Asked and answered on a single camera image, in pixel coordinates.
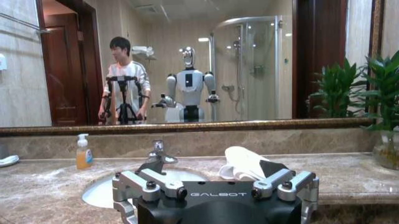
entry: folded towel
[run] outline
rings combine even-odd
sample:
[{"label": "folded towel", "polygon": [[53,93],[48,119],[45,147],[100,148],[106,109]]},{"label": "folded towel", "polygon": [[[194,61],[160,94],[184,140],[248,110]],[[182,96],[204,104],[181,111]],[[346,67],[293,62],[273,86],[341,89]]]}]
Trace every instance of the folded towel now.
[{"label": "folded towel", "polygon": [[264,179],[260,160],[268,161],[248,149],[232,146],[224,151],[226,164],[218,170],[218,176],[225,180],[254,181]]},{"label": "folded towel", "polygon": [[153,55],[153,49],[152,47],[145,47],[145,46],[132,46],[132,54],[145,54],[146,57]]}]

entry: potted plant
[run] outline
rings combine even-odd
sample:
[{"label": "potted plant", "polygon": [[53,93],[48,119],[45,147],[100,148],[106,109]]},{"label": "potted plant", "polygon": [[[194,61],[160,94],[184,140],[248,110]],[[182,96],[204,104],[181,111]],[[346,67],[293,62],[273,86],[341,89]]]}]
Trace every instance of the potted plant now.
[{"label": "potted plant", "polygon": [[321,98],[321,103],[313,109],[320,109],[322,116],[328,118],[353,117],[362,109],[350,111],[348,107],[358,106],[360,101],[356,100],[356,96],[364,90],[362,86],[365,85],[365,81],[354,82],[361,75],[361,72],[357,72],[356,64],[350,66],[348,60],[344,59],[342,68],[338,64],[330,68],[322,67],[321,73],[316,73],[316,75],[320,79],[313,83],[318,84],[318,91],[309,97]]},{"label": "potted plant", "polygon": [[374,89],[360,95],[365,97],[364,105],[376,108],[376,113],[366,113],[376,119],[368,129],[380,132],[372,154],[382,167],[399,169],[399,51],[392,58],[366,58],[366,64],[373,75],[362,76]]}]

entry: hand soap bottle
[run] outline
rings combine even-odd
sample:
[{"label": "hand soap bottle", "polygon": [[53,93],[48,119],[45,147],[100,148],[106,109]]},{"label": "hand soap bottle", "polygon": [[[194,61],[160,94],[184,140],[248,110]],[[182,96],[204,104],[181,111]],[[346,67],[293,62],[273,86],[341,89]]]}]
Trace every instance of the hand soap bottle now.
[{"label": "hand soap bottle", "polygon": [[86,139],[85,136],[88,134],[77,135],[77,151],[76,151],[76,168],[84,169],[92,166],[93,164],[93,156],[92,151],[86,148]]}]

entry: bolt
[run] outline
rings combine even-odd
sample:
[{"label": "bolt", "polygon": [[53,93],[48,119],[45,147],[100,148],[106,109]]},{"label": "bolt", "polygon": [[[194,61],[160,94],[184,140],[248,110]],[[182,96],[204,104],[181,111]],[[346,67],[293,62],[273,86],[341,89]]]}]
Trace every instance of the bolt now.
[{"label": "bolt", "polygon": [[290,183],[290,181],[284,181],[282,188],[292,189],[292,183]]},{"label": "bolt", "polygon": [[257,188],[252,189],[252,190],[250,190],[250,195],[252,195],[252,197],[253,197],[254,199],[260,199],[260,197],[261,197],[261,192],[260,192],[260,190],[258,190]]},{"label": "bolt", "polygon": [[146,181],[146,189],[152,190],[156,188],[156,183],[153,181]]},{"label": "bolt", "polygon": [[176,194],[177,200],[184,200],[185,196],[186,196],[185,188],[178,188],[177,189],[177,194]]}]

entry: ceiling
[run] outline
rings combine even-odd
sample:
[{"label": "ceiling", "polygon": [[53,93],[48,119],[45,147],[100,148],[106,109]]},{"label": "ceiling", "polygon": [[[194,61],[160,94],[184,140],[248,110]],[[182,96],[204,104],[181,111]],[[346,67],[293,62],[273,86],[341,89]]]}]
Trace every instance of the ceiling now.
[{"label": "ceiling", "polygon": [[148,19],[229,19],[261,16],[272,0],[129,0]]},{"label": "ceiling", "polygon": [[76,13],[66,6],[58,3],[56,0],[42,0],[42,14],[54,15],[54,14],[68,14]]}]

